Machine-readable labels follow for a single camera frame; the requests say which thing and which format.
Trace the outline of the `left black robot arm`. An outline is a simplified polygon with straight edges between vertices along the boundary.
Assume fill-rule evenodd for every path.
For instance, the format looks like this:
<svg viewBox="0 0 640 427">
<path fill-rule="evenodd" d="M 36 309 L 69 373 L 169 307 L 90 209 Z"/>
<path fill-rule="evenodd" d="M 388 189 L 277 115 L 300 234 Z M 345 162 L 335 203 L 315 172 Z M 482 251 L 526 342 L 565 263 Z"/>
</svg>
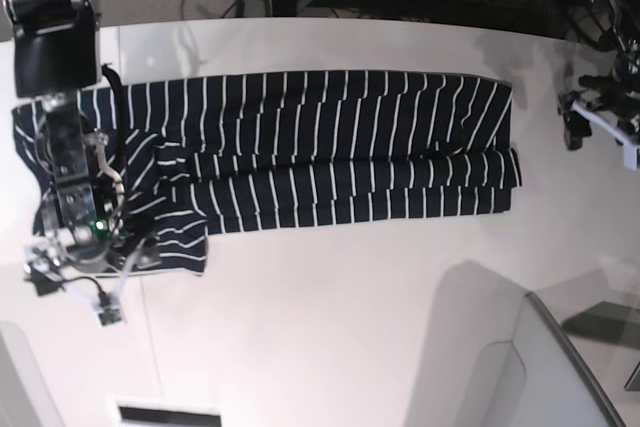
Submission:
<svg viewBox="0 0 640 427">
<path fill-rule="evenodd" d="M 550 0 L 579 41 L 614 56 L 608 73 L 582 75 L 559 95 L 569 151 L 583 146 L 599 123 L 619 145 L 639 146 L 639 0 Z"/>
</svg>

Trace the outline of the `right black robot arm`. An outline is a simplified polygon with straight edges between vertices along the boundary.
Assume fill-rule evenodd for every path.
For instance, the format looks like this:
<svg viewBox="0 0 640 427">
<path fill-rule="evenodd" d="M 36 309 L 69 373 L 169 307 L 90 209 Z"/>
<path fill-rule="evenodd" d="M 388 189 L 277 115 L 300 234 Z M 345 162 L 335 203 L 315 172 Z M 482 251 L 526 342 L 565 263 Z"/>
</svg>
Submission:
<svg viewBox="0 0 640 427">
<path fill-rule="evenodd" d="M 100 61 L 98 0 L 1 0 L 14 41 L 14 85 L 35 106 L 33 154 L 46 181 L 43 241 L 26 279 L 39 296 L 157 258 L 155 229 L 135 219 L 126 177 L 130 115 L 119 75 Z"/>
</svg>

